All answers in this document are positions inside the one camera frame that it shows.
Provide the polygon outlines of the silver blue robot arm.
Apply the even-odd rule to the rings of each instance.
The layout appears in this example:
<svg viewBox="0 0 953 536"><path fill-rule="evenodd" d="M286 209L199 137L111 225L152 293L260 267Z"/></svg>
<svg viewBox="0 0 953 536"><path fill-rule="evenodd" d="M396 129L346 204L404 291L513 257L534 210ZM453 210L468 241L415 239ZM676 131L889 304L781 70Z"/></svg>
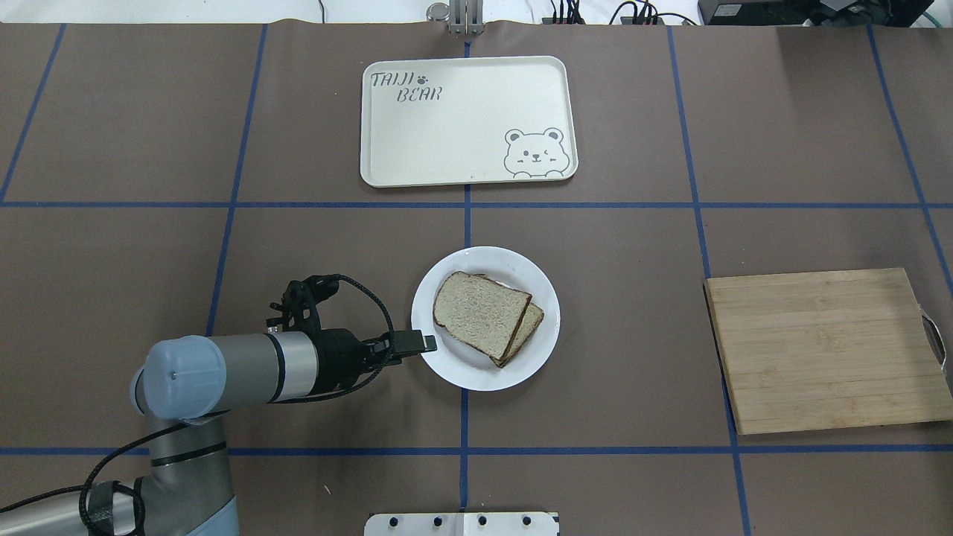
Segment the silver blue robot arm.
<svg viewBox="0 0 953 536"><path fill-rule="evenodd" d="M81 485L3 508L2 533L236 535L228 411L337 399L437 348L418 330L368 340L343 329L162 340L130 383L150 433L106 455Z"/></svg>

